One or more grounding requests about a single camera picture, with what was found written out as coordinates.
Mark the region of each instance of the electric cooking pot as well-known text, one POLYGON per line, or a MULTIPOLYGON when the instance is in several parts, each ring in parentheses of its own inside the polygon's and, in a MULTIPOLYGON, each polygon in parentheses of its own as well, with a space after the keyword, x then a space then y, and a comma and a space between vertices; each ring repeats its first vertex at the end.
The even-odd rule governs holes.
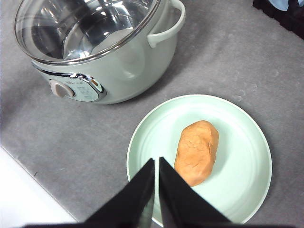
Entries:
POLYGON ((23 0, 15 35, 55 95, 112 104, 162 76, 184 21, 179 0, 23 0))

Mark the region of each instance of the pot rim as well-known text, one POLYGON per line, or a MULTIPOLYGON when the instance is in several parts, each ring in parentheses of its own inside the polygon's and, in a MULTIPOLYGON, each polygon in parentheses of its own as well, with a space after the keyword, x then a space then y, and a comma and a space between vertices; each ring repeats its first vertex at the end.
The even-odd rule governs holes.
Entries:
POLYGON ((60 61, 52 61, 52 60, 43 60, 43 59, 39 59, 35 56, 33 56, 31 53, 29 53, 20 43, 19 39, 17 38, 17 31, 16 31, 16 25, 17 25, 17 17, 19 15, 19 11, 20 8, 22 6, 22 4, 24 3, 25 0, 22 0, 16 16, 15 16, 15 21, 14 21, 14 33, 15 33, 15 39, 19 45, 19 47, 22 49, 22 51, 27 54, 31 59, 43 63, 43 64, 48 64, 48 65, 55 65, 55 66, 59 66, 59 65, 74 65, 74 64, 80 64, 80 63, 85 63, 85 62, 89 62, 89 61, 93 61, 99 58, 102 58, 104 56, 106 56, 107 54, 121 48, 122 46, 124 46, 126 43, 128 43, 132 38, 134 38, 141 30, 143 30, 143 28, 149 23, 149 21, 152 19, 152 17, 154 16, 156 10, 158 9, 160 2, 162 0, 155 0, 155 4, 153 6, 153 8, 150 10, 150 12, 146 15, 146 17, 139 23, 139 25, 132 31, 130 32, 127 36, 125 36, 124 38, 122 38, 121 40, 119 40, 118 42, 114 43, 113 45, 111 45, 110 47, 99 51, 96 54, 93 55, 89 55, 87 57, 81 57, 81 58, 75 58, 75 59, 68 59, 68 60, 64 60, 61 59, 60 61))

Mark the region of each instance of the black object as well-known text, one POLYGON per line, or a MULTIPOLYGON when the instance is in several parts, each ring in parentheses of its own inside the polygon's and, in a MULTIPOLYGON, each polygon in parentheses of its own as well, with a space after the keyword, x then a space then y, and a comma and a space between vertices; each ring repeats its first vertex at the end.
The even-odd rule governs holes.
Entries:
POLYGON ((288 31, 292 31, 304 39, 304 6, 300 7, 298 0, 288 1, 288 10, 281 11, 268 0, 254 0, 253 6, 266 15, 276 19, 288 31))
MULTIPOLYGON (((164 158, 159 162, 159 195, 165 228, 292 228, 234 224, 195 193, 164 158)), ((154 199, 154 161, 150 159, 123 190, 84 223, 25 228, 150 227, 154 199)))

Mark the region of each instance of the control panel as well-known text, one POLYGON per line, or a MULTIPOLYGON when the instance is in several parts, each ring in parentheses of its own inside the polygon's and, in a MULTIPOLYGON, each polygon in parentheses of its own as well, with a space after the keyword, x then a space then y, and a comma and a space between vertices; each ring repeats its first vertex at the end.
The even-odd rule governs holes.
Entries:
POLYGON ((93 77, 79 73, 56 73, 36 69, 49 82, 53 94, 77 101, 94 102, 106 96, 106 91, 93 77))

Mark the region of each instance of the pot handle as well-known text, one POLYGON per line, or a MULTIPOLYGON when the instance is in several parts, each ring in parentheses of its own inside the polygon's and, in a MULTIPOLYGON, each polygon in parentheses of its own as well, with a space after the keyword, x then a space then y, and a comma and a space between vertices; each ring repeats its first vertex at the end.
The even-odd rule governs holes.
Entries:
POLYGON ((147 36, 148 42, 152 48, 155 48, 157 43, 169 39, 170 37, 178 33, 185 22, 186 10, 184 4, 179 0, 171 0, 171 4, 174 8, 181 11, 180 19, 172 28, 168 29, 167 31, 156 34, 149 34, 147 36))

